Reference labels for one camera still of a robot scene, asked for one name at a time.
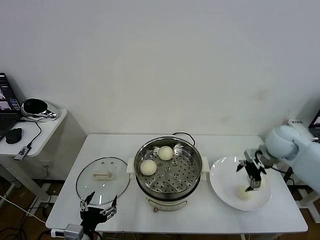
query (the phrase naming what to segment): wall socket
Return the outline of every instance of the wall socket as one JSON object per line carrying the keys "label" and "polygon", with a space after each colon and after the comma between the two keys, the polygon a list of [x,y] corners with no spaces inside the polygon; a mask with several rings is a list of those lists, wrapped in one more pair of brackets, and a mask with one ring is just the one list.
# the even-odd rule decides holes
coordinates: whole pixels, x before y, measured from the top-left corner
{"label": "wall socket", "polygon": [[53,165],[50,161],[40,161],[40,163],[44,169],[53,168]]}

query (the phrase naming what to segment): white plate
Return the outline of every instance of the white plate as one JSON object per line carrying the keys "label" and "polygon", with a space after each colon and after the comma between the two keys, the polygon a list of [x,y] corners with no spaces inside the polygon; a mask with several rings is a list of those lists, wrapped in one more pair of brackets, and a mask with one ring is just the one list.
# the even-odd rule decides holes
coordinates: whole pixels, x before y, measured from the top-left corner
{"label": "white plate", "polygon": [[252,192],[248,201],[241,200],[236,189],[239,185],[249,186],[249,177],[246,169],[236,172],[239,160],[237,156],[222,157],[217,160],[210,170],[210,182],[216,194],[226,204],[242,211],[256,211],[262,209],[271,199],[271,188],[265,178],[262,178],[261,187]]}

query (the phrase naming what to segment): floor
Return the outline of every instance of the floor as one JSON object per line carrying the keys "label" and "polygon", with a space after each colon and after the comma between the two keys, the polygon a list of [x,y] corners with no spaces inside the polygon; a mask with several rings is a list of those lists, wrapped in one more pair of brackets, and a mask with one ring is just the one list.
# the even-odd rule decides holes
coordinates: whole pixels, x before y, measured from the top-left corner
{"label": "floor", "polygon": [[[0,187],[0,194],[3,196],[5,193],[3,191],[3,187],[8,189],[9,183],[3,184]],[[58,195],[62,184],[52,184],[48,192],[50,194]],[[24,186],[15,189],[9,196],[9,200],[14,202],[15,204],[19,205],[22,208],[29,208],[30,204],[34,199],[34,195]],[[296,200],[299,200],[298,193],[294,193],[293,197]],[[320,200],[315,203],[317,209],[320,211]],[[36,213],[36,216],[43,221],[46,221],[46,218],[42,215],[42,208],[39,209]],[[46,208],[46,212],[49,213],[51,210],[51,206]],[[296,234],[284,234],[279,237],[279,240],[319,240],[320,239],[320,224],[315,224],[308,212],[308,210],[302,209],[301,210],[304,219],[308,224],[308,231],[303,233],[296,233]],[[18,209],[17,207],[5,203],[0,208],[0,240],[20,240],[20,238],[16,238],[15,234],[19,231],[14,229],[6,229],[8,227],[19,229],[21,225],[22,218],[24,213]],[[25,224],[23,225],[23,229],[26,234],[26,239],[28,240],[37,240],[40,233],[47,230],[46,226],[36,220],[34,217],[27,217]],[[250,239],[254,240],[257,236],[251,235]],[[59,238],[51,238],[48,235],[43,235],[41,240],[51,240],[51,239],[59,239]],[[103,239],[106,240],[240,240],[239,235],[162,235],[162,234],[131,234],[125,233],[118,233],[114,236],[114,233],[105,233],[103,235]]]}

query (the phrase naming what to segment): small side table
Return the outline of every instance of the small side table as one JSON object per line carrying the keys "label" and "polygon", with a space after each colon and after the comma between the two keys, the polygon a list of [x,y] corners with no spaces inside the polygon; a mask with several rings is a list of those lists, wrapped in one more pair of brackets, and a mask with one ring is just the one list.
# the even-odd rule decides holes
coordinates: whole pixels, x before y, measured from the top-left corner
{"label": "small side table", "polygon": [[[59,109],[59,111],[59,117],[56,120],[49,122],[38,122],[42,132],[32,142],[31,150],[27,154],[28,157],[35,157],[41,152],[68,113],[66,109]],[[9,182],[14,181],[15,179],[19,181],[13,182],[7,191],[7,195],[13,190],[14,187],[19,188],[22,184],[37,196],[32,203],[34,208],[30,211],[30,213],[35,214],[37,211],[36,208],[39,207],[41,203],[55,203],[58,196],[48,195],[46,191],[49,189],[50,184],[45,183],[42,187],[39,187],[20,167],[18,164],[19,162],[14,160],[14,157],[21,150],[21,148],[26,146],[39,133],[38,127],[33,122],[18,122],[15,126],[13,126],[13,128],[22,128],[22,139],[14,144],[7,144],[5,138],[0,141],[0,164],[7,171],[6,173],[6,171],[0,167],[0,175]]]}

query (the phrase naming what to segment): black mouse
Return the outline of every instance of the black mouse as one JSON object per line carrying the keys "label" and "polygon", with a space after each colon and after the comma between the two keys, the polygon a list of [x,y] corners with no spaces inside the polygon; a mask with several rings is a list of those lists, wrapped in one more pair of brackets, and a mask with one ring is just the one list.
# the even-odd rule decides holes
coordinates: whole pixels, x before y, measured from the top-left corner
{"label": "black mouse", "polygon": [[8,131],[5,135],[5,141],[7,144],[15,144],[21,140],[22,128],[14,128]]}

